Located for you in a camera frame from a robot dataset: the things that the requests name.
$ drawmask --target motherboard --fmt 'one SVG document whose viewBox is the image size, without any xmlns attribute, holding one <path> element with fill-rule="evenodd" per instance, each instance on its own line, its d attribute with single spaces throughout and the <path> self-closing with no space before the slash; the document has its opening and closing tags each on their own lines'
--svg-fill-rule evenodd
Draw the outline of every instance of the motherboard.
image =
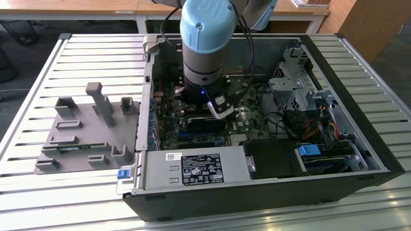
<svg viewBox="0 0 411 231">
<path fill-rule="evenodd" d="M 174 87 L 182 82 L 156 82 L 153 98 L 161 150 L 238 146 L 243 141 L 271 137 L 259 106 L 260 85 L 251 85 L 243 75 L 226 76 L 226 81 L 228 94 L 242 94 L 235 112 L 223 120 L 212 117 L 207 105 L 186 104 L 174 98 Z"/>
</svg>

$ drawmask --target table leg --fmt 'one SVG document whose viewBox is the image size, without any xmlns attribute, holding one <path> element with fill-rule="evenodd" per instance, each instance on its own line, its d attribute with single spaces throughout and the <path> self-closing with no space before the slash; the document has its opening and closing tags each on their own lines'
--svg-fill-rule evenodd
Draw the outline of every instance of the table leg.
<svg viewBox="0 0 411 231">
<path fill-rule="evenodd" d="M 312 21 L 311 21 L 308 29 L 307 29 L 307 34 L 316 34 L 319 32 L 323 20 L 324 20 L 324 16 L 322 16 L 322 15 L 315 16 L 312 18 Z"/>
<path fill-rule="evenodd" d="M 147 21 L 145 15 L 136 15 L 136 23 L 137 23 L 139 34 L 147 34 L 145 21 Z"/>
</svg>

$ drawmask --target wooden cabinet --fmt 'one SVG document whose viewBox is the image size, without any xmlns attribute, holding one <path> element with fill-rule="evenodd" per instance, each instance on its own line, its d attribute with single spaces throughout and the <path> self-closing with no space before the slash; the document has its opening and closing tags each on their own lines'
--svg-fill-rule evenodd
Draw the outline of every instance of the wooden cabinet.
<svg viewBox="0 0 411 231">
<path fill-rule="evenodd" d="M 411 0 L 331 0 L 319 33 L 342 33 L 371 62 L 411 16 Z"/>
</svg>

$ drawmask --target metal slatted table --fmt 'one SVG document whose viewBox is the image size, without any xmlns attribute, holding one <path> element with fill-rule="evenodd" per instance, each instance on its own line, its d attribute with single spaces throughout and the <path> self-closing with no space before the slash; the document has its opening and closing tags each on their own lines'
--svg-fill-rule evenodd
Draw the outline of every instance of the metal slatted table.
<svg viewBox="0 0 411 231">
<path fill-rule="evenodd" d="M 334 35 L 311 39 L 407 170 L 403 176 L 336 203 L 171 222 L 139 220 L 116 194 L 116 170 L 32 174 L 59 96 L 73 95 L 76 103 L 91 103 L 85 84 L 99 81 L 112 102 L 124 96 L 140 99 L 143 35 L 72 35 L 57 41 L 0 143 L 0 230 L 346 231 L 411 225 L 410 109 L 344 39 Z"/>
</svg>

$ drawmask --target white sticker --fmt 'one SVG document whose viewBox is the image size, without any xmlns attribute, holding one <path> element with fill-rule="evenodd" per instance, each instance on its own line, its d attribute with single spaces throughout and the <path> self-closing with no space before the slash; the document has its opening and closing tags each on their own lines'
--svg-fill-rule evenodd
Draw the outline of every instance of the white sticker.
<svg viewBox="0 0 411 231">
<path fill-rule="evenodd" d="M 80 150 L 80 148 L 77 147 L 72 147 L 72 148 L 59 148 L 59 151 L 76 151 Z"/>
<path fill-rule="evenodd" d="M 115 11 L 115 13 L 135 13 L 133 11 Z"/>
<path fill-rule="evenodd" d="M 167 153 L 165 160 L 182 160 L 182 153 Z"/>
</svg>

